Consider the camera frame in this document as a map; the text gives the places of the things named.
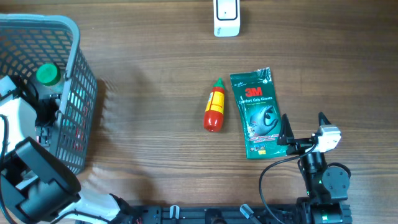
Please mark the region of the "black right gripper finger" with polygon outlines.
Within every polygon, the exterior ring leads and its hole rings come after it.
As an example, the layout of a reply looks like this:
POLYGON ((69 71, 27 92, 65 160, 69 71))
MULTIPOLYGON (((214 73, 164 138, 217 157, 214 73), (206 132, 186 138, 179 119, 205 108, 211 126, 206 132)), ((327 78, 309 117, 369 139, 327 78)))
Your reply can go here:
POLYGON ((319 112, 318 114, 318 123, 319 126, 330 125, 331 122, 327 119, 323 112, 319 112))
POLYGON ((294 134, 287 114, 282 115, 281 128, 277 144, 280 146, 293 145, 295 143, 294 134))

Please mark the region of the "green-lid spice jar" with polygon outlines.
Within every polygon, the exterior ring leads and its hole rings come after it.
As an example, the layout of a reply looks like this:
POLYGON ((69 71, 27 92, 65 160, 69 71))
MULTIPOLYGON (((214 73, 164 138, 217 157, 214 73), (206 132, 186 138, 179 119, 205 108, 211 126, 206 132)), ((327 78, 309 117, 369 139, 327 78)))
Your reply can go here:
POLYGON ((65 80, 61 70, 53 63, 45 63, 36 71, 37 81, 49 90, 61 94, 65 80))

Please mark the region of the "green 3M gloves packet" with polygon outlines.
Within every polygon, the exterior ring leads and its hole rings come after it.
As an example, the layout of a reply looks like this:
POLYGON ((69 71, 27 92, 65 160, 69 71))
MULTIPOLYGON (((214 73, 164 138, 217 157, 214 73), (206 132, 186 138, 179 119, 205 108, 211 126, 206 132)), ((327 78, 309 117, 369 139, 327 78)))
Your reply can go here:
POLYGON ((281 114, 269 67, 230 75, 231 87, 243 127, 247 159, 272 159, 286 155, 277 144, 281 114))

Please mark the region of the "red chili sauce bottle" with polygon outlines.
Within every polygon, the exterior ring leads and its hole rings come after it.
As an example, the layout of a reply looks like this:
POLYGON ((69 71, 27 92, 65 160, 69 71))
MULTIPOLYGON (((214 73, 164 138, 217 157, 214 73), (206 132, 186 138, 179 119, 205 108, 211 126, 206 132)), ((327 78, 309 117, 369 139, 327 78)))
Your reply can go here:
POLYGON ((209 132, 218 132, 223 126, 224 91, 222 78, 213 85, 203 118, 203 127, 209 132))

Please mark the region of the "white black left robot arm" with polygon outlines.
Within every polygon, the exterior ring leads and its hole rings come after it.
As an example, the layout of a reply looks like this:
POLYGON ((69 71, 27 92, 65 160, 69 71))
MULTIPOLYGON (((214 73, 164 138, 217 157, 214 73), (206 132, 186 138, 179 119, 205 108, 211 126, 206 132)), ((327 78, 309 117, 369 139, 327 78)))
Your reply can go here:
POLYGON ((1 211, 9 223, 134 223, 126 201, 81 187, 75 174, 35 140, 29 89, 1 78, 1 211))

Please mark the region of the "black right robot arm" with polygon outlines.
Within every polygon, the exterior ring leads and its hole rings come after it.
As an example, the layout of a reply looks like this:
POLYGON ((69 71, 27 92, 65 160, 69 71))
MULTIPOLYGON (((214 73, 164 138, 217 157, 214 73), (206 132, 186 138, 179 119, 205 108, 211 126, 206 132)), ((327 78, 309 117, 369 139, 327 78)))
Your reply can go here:
POLYGON ((341 131, 326 116, 318 114, 318 130, 309 138, 295 138, 286 114, 282 116, 278 145, 287 146, 288 156, 299 156, 298 167, 307 196, 297 199, 301 223, 349 224, 353 222, 348 199, 351 171, 338 162, 327 163, 325 154, 336 148, 341 131))

